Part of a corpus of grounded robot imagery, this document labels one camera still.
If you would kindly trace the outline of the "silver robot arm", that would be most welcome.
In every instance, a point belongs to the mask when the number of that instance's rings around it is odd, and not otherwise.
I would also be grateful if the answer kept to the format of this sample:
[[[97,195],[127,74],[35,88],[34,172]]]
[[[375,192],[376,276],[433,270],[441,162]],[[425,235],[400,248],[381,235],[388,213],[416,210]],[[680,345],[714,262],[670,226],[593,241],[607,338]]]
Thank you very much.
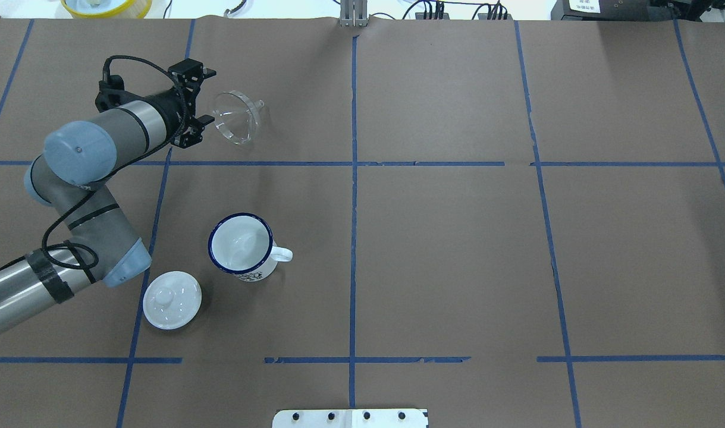
[[[160,71],[170,88],[147,96],[127,90],[111,71],[120,59]],[[149,250],[107,183],[167,146],[201,143],[213,118],[197,116],[196,101],[203,82],[216,75],[190,58],[166,70],[133,56],[105,60],[98,114],[51,132],[23,177],[30,197],[55,209],[58,219],[36,249],[0,267],[0,335],[89,285],[116,287],[150,268]]]

